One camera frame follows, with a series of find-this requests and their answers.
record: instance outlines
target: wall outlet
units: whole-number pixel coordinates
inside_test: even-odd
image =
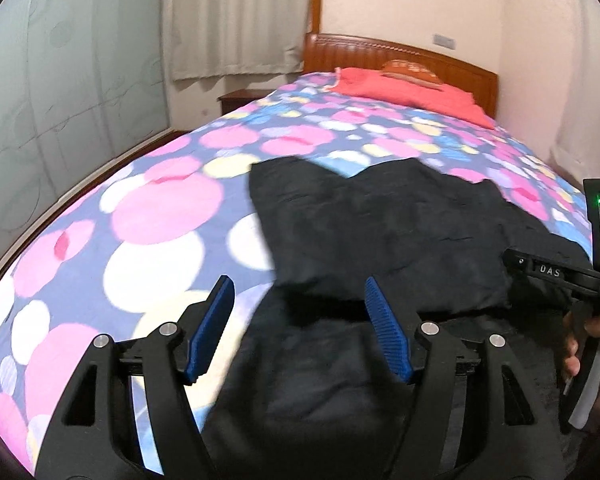
[[[456,49],[456,40],[453,38],[447,38],[446,36],[441,36],[440,34],[433,35],[433,44],[443,46],[451,50]]]

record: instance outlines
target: blue gripper pad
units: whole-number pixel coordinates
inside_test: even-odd
[[[413,374],[409,339],[398,325],[388,301],[373,278],[365,282],[365,306],[390,370],[408,382]]]
[[[211,297],[211,305],[200,323],[196,335],[191,338],[189,363],[185,374],[191,382],[196,382],[200,375],[206,374],[216,353],[218,342],[224,332],[226,322],[234,309],[235,285],[229,277],[222,282],[218,292]]]

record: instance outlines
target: patterned pillow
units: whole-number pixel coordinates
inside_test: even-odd
[[[404,79],[427,88],[440,89],[443,84],[440,78],[427,67],[403,59],[387,61],[382,67],[382,75]]]

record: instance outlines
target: polka dot bedsheet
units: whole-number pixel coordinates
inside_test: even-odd
[[[33,470],[46,425],[98,333],[142,337],[206,298],[220,274],[237,299],[210,371],[187,389],[199,427],[254,308],[273,280],[248,197],[254,162],[299,155],[351,176],[417,157],[511,202],[590,253],[584,197],[506,131],[323,87],[302,76],[138,158],[69,206],[0,282],[0,435]],[[141,381],[134,408],[147,467],[160,472]]]

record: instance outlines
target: pillow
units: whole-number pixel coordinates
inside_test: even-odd
[[[427,67],[403,59],[387,61],[382,67],[382,75],[404,79],[416,85],[440,89],[442,81]]]
[[[495,129],[495,122],[475,103],[474,96],[455,86],[442,84],[437,89],[426,88],[401,79],[385,77],[380,70],[365,68],[343,68],[336,72],[338,76],[332,91],[339,94],[428,110],[488,130]]]

